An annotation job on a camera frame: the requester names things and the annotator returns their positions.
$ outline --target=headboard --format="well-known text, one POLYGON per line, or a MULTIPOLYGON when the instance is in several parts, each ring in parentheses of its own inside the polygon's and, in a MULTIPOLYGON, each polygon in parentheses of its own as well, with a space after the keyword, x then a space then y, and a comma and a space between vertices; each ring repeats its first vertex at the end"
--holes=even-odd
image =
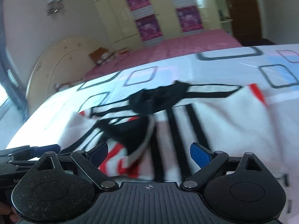
POLYGON ((95 64, 89 54, 100 46, 99 41, 91 38, 69 38, 52 45, 38 60, 29 79, 29 115, 56 93, 56 83, 77 81, 91 70, 95 64))

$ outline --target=triangular cutout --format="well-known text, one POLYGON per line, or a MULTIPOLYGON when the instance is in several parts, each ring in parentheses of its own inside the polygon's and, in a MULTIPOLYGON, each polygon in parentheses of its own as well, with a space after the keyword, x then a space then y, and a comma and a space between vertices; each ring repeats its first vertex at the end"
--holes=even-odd
POLYGON ((259 165, 256 163, 256 161, 252 157, 248 158, 245 169, 251 170, 251 171, 259 171, 259 172, 262 171, 262 169, 259 167, 259 165))
POLYGON ((47 157, 37 169, 38 171, 54 169, 51 157, 47 157))

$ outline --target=human hand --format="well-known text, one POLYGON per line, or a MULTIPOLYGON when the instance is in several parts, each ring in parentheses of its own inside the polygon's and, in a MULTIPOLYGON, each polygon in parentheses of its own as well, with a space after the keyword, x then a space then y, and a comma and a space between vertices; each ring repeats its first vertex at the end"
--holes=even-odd
POLYGON ((0 215, 9 215, 9 218, 13 223, 20 220, 14 207, 9 207, 2 202, 0 202, 0 215))

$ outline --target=ribbed gray panel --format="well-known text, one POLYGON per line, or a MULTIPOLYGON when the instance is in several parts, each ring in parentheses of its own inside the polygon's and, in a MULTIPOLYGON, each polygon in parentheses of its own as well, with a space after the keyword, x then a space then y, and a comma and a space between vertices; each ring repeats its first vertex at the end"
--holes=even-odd
POLYGON ((183 192, 175 183, 124 183, 103 193, 80 217, 64 224, 229 224, 211 213, 198 194, 183 192))

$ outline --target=wall sconce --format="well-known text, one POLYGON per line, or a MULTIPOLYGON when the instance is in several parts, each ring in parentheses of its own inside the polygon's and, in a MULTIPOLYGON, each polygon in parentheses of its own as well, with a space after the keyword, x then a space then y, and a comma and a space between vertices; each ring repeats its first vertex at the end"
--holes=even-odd
POLYGON ((63 0, 48 0, 47 15, 59 12, 64 8, 63 0))

